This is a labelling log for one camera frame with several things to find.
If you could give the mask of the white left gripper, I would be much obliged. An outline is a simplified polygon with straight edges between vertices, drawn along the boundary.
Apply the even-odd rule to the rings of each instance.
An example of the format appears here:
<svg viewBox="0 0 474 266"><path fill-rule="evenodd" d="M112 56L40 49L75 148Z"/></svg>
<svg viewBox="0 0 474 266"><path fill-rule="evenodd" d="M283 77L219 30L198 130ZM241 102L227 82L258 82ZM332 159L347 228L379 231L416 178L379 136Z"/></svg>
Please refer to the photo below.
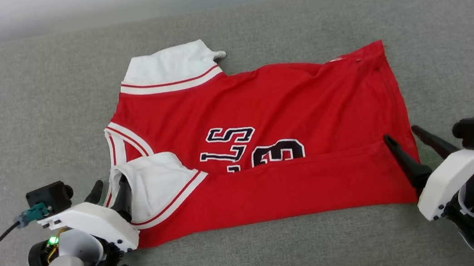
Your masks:
<svg viewBox="0 0 474 266"><path fill-rule="evenodd" d="M97 180L85 202L38 221L51 230L67 228L59 236L59 256L79 259L105 257L138 248L139 231L129 224L132 218L132 189L125 175L118 180L118 191L112 190L112 209L99 206L104 183Z"/></svg>

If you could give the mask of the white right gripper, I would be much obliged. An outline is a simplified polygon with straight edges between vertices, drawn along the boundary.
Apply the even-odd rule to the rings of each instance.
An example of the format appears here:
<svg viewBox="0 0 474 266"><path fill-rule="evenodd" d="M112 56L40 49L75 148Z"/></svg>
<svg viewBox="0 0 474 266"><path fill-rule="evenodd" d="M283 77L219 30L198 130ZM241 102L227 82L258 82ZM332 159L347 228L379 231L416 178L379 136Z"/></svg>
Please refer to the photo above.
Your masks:
<svg viewBox="0 0 474 266"><path fill-rule="evenodd" d="M433 173L430 166L420 162L412 133L402 135L399 140L385 134L383 142L414 189L420 213L430 221L437 220L463 187L474 189L474 150L459 150L418 125L411 126L411 131L444 159Z"/></svg>

